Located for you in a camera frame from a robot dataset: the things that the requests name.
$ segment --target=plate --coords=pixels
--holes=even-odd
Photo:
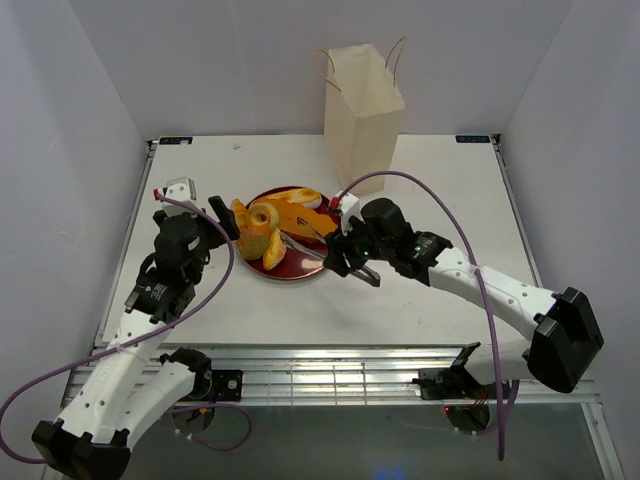
[[[248,206],[251,204],[251,202],[266,195],[283,192],[285,190],[291,190],[293,188],[306,187],[290,186],[267,190],[266,192],[262,192],[260,195],[252,198],[251,201],[249,201],[246,205]],[[340,225],[340,220],[338,219],[338,217],[329,213],[329,199],[324,195],[322,195],[322,203],[315,210],[318,213],[328,214],[336,225]],[[323,255],[327,254],[327,246],[321,242],[303,243],[303,245]],[[278,280],[298,280],[301,278],[310,277],[311,275],[316,275],[324,270],[324,267],[322,266],[322,262],[320,260],[310,258],[304,253],[298,252],[291,247],[287,247],[287,253],[285,253],[282,261],[271,270],[264,269],[264,267],[262,266],[262,258],[251,261],[245,260],[244,262],[249,266],[249,268],[255,270],[259,274]]]

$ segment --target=yellow food item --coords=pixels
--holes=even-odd
[[[258,260],[269,248],[271,233],[266,226],[247,227],[236,242],[238,252],[245,260]]]
[[[240,231],[247,228],[247,207],[237,198],[231,202],[231,211],[236,218],[236,225]]]
[[[276,228],[271,234],[269,248],[262,255],[262,266],[265,270],[272,270],[282,261],[286,253],[287,246],[280,237],[280,229]]]
[[[278,211],[268,203],[253,203],[247,211],[248,227],[267,227],[273,232],[280,221]]]
[[[308,227],[298,225],[298,218],[305,220],[309,226],[323,237],[338,228],[329,215],[317,213],[315,210],[296,203],[270,198],[263,198],[261,203],[269,203],[275,207],[278,212],[278,217],[280,218],[278,228],[285,233],[293,235],[296,240],[306,242],[317,241]]]
[[[283,192],[272,193],[257,199],[253,203],[261,202],[263,199],[284,200],[289,203],[299,203],[307,208],[318,208],[322,203],[322,195],[311,188],[292,188]]]

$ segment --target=paper bag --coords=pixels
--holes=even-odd
[[[346,187],[358,177],[388,170],[404,119],[405,105],[389,70],[389,57],[399,44],[398,59],[406,37],[391,49],[386,60],[373,45],[319,50],[328,57],[324,113],[324,138],[340,178]],[[384,176],[356,186],[363,194],[384,188]]]

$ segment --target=white tabletop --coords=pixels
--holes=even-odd
[[[452,209],[481,264],[527,283],[533,282],[525,248],[491,144],[457,144],[453,136],[403,135],[392,169],[411,173],[438,193]],[[167,180],[189,176],[198,202],[220,195],[229,204],[282,185],[302,185],[331,197],[340,185],[323,137],[316,135],[194,137],[191,145],[160,145],[146,181],[137,219],[104,329],[110,340],[124,301],[158,232],[152,214],[159,205],[152,190]],[[461,246],[439,207],[409,181],[391,177],[384,192],[416,230],[429,230]],[[202,298],[219,281],[227,252],[212,252]],[[239,259],[220,294],[169,337],[170,344],[235,345],[437,345],[488,342],[484,312],[450,294],[400,277],[382,262],[371,262],[382,276],[378,289],[355,279],[323,272],[283,282],[257,275]],[[520,338],[498,322],[500,340]]]

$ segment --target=wall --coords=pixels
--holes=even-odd
[[[577,0],[504,133],[504,156],[545,283],[588,292],[595,362],[628,478],[640,478],[640,4]]]
[[[311,52],[410,43],[406,133],[501,132],[571,0],[70,0],[145,139],[319,133]]]
[[[140,181],[145,144],[66,0],[0,0],[0,398],[91,349]],[[30,437],[66,376],[9,410]],[[0,476],[40,478],[0,453]]]

